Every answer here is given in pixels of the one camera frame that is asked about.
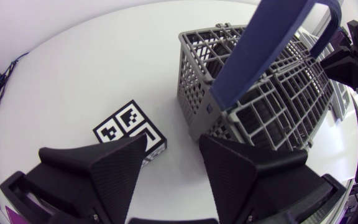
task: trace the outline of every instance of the white wall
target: white wall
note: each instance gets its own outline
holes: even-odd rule
[[[0,72],[16,57],[77,24],[127,7],[161,1],[164,0],[0,0]],[[314,30],[326,9],[313,8],[304,23],[308,31]]]

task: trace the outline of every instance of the white table surface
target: white table surface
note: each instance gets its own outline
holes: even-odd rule
[[[24,57],[0,105],[0,184],[39,162],[41,147],[98,143],[92,129],[135,99],[168,139],[168,150],[140,172],[127,221],[218,218],[198,146],[177,102],[180,32],[216,23],[247,24],[256,6],[173,1],[125,9],[53,37]],[[345,121],[328,111],[307,165],[345,184],[358,156],[353,105]],[[0,206],[12,208],[0,191]],[[1,223],[7,220],[0,212]]]

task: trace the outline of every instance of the blue handle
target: blue handle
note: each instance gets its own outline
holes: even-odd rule
[[[314,4],[325,4],[331,21],[310,50],[316,58],[339,27],[337,0],[262,0],[209,91],[222,111],[242,97],[284,49]]]

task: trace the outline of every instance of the gray plastic cutlery basket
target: gray plastic cutlery basket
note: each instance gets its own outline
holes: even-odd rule
[[[179,35],[177,97],[188,125],[245,28],[218,24]],[[246,94],[221,112],[207,133],[273,150],[308,149],[333,92],[319,62],[294,36]]]

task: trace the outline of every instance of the blue strap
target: blue strap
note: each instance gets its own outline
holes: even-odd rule
[[[329,42],[341,20],[336,0],[317,0],[327,4],[331,22],[311,49],[317,57]],[[284,49],[311,11],[316,0],[262,0],[249,25],[227,59],[209,91],[219,107],[226,110],[258,80]]]

